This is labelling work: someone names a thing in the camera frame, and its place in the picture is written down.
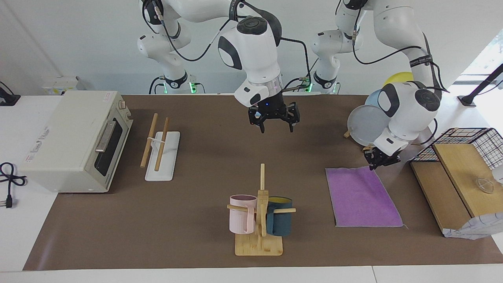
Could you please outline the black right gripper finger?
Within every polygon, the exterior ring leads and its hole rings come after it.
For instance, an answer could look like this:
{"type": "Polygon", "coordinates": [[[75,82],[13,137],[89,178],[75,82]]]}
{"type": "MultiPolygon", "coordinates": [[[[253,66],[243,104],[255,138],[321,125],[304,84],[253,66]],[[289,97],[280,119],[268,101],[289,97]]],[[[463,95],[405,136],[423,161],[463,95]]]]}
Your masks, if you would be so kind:
{"type": "Polygon", "coordinates": [[[248,117],[250,124],[259,127],[262,134],[265,132],[264,121],[268,118],[269,114],[264,110],[260,110],[259,107],[248,108],[248,117]]]}
{"type": "Polygon", "coordinates": [[[285,122],[289,125],[289,131],[293,133],[296,123],[300,122],[300,112],[297,103],[291,103],[286,107],[285,122]]]}

